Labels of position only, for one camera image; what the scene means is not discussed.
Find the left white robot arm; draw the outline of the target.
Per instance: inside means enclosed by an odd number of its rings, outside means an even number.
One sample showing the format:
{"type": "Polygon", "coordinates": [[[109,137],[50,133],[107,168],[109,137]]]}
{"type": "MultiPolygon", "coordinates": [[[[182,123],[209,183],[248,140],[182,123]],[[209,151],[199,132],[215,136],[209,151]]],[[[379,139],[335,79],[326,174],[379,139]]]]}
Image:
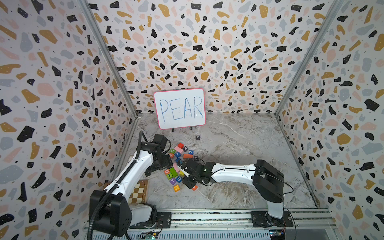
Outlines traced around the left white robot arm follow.
{"type": "Polygon", "coordinates": [[[132,226],[148,229],[163,226],[155,205],[131,204],[129,198],[143,175],[148,177],[155,171],[172,167],[168,154],[171,146],[170,140],[163,135],[155,135],[152,141],[148,141],[144,132],[139,133],[133,159],[114,181],[90,196],[88,240],[93,239],[94,231],[108,234],[110,239],[128,238],[128,229],[132,226]]]}

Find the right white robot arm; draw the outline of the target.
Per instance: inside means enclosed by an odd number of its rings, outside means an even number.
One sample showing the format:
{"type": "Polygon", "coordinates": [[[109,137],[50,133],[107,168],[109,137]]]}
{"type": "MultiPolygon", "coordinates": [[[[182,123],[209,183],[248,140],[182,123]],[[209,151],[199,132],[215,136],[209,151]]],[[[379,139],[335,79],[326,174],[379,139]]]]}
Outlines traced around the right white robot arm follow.
{"type": "Polygon", "coordinates": [[[215,162],[205,164],[194,160],[179,161],[178,166],[185,174],[183,183],[189,189],[197,183],[211,186],[221,182],[234,182],[253,186],[267,202],[267,212],[254,214],[253,225],[259,228],[291,227],[289,212],[284,210],[284,174],[264,160],[251,165],[224,165],[215,162]]]}

